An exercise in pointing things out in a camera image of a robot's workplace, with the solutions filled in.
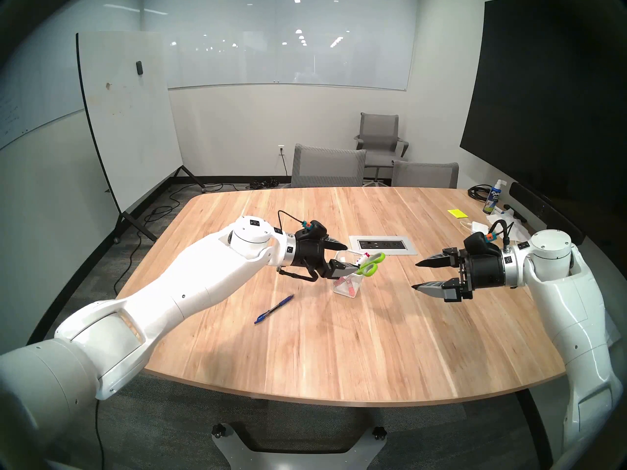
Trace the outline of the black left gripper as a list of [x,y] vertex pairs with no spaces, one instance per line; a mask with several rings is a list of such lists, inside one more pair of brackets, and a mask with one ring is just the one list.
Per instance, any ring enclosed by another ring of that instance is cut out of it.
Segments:
[[359,266],[341,261],[325,259],[326,249],[345,251],[348,247],[338,240],[326,236],[323,239],[295,237],[294,266],[306,268],[309,276],[294,274],[295,279],[317,281],[318,278],[338,280],[357,273]]

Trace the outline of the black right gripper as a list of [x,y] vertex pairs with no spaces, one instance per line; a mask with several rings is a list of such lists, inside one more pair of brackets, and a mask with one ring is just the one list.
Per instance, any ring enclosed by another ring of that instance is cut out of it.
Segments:
[[418,263],[424,268],[459,268],[459,278],[447,281],[430,281],[413,285],[412,288],[447,303],[473,299],[473,292],[483,288],[505,285],[505,268],[501,251],[469,254],[464,249],[447,247]]

